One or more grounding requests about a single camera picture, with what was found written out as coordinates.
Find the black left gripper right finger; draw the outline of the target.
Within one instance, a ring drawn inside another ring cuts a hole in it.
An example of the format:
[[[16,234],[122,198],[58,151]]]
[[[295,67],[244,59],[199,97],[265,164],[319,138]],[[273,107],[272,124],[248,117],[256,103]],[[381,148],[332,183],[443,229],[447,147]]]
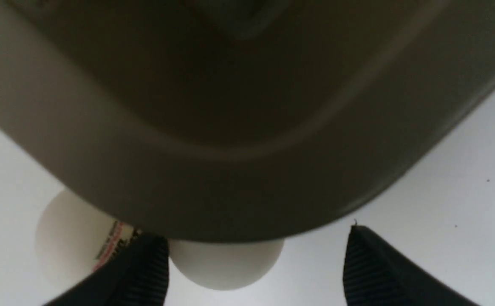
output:
[[[342,283],[349,306],[474,305],[364,225],[351,226]]]

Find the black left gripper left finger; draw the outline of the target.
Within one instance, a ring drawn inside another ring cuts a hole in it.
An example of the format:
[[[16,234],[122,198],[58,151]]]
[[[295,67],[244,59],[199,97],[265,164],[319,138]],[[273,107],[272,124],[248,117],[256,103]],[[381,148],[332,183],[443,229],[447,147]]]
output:
[[[163,306],[169,273],[168,240],[141,234],[82,282],[48,306]]]

